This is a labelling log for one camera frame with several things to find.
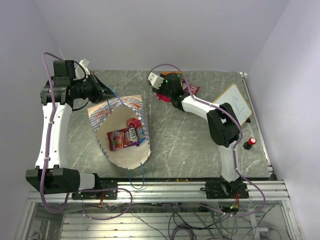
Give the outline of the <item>checkered paper bag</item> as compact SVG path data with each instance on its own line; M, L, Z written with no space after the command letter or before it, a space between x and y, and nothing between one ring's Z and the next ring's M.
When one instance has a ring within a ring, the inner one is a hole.
M114 90L87 110L89 123L105 158L127 170L133 189L145 184L144 163L151 155L148 116L141 95L120 97Z

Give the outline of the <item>pink crisps bag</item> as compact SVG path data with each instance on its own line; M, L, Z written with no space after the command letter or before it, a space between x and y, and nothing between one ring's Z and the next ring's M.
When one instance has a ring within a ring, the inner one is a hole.
M192 92L194 95L195 95L195 94L198 92L198 90L200 89L199 86L195 86L195 85L192 85L192 84L190 84L189 87L190 87L191 92ZM184 83L184 84L182 85L182 89L183 89L184 92L188 92L188 91L189 91L188 86L187 86L186 83ZM169 97L164 96L164 95L159 94L159 93L156 94L156 97L157 97L160 101L163 101L163 102L166 102L166 103L171 103L171 102L172 102Z

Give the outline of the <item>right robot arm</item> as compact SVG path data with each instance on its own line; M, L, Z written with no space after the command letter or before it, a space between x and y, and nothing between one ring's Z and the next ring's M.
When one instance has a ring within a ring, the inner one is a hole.
M221 158L220 192L226 198L233 197L242 184L238 169L237 145L242 136L241 126L229 103L214 105L183 90L178 73L161 73L162 85L155 92L170 98L172 105L195 114L207 121L209 134L218 146Z

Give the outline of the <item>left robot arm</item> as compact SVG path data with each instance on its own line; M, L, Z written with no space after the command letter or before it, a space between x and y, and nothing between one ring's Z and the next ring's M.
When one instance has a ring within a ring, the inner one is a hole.
M43 111L41 147L35 167L25 174L27 182L38 192L66 194L84 190L91 199L102 193L96 173L80 173L67 165L67 132L74 101L83 99L99 104L116 96L88 70L88 64L85 59L80 62L55 60L54 74L40 92Z

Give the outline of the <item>small red candy packet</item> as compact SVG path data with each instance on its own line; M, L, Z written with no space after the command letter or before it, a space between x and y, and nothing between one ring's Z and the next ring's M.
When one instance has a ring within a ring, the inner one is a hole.
M137 118L131 117L126 121L127 127L139 128L141 126L141 121Z

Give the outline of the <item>purple chocolate pack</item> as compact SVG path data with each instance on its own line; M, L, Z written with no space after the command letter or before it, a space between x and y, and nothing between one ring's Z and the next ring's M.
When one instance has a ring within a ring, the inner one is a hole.
M106 133L110 151L117 151L128 147L139 146L139 140L134 127L126 127Z

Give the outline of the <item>blue candy packet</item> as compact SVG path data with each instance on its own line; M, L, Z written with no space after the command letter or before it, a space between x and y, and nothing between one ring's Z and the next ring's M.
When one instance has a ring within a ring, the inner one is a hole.
M135 129L135 132L136 132L139 143L142 144L146 140L146 134L144 129L142 127L137 127Z

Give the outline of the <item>red emergency stop button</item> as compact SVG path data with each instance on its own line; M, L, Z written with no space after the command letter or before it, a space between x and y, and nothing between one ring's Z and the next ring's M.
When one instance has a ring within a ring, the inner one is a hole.
M246 141L246 142L243 144L243 148L244 148L245 150L250 150L256 143L257 143L256 138L250 137L250 138L248 139L248 141Z

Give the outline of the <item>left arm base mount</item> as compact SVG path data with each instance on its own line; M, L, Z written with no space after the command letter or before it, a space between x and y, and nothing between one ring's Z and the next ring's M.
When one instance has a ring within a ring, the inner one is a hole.
M82 190L72 193L72 200L116 200L118 194L118 183L114 180L102 180L100 188Z

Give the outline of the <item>small whiteboard yellow frame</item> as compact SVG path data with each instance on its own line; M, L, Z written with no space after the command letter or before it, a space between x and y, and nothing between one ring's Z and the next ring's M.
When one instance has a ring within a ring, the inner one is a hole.
M236 84L230 85L214 102L222 105L228 103L242 126L252 115L252 110Z

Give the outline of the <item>aluminium rail frame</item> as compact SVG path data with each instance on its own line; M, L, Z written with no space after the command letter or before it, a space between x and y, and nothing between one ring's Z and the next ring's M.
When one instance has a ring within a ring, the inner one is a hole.
M156 98L142 70L98 70L96 75L119 95L141 95L150 130L151 155L144 164L145 183L136 190L128 172L106 160L89 124L86 110L71 116L68 166L96 172L117 182L115 200L68 201L52 214L31 190L20 240L300 240L286 183L276 176L255 113L243 126L244 138L255 137L251 150L242 146L239 169L249 182L249 198L240 200L232 217L214 212L233 198L207 199L200 188L220 178L221 157L207 123Z

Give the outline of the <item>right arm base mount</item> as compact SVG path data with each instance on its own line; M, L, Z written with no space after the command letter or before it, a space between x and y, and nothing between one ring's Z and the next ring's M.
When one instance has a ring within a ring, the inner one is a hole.
M248 199L247 184L241 178L228 182L222 177L210 178L200 190L205 192L207 199Z

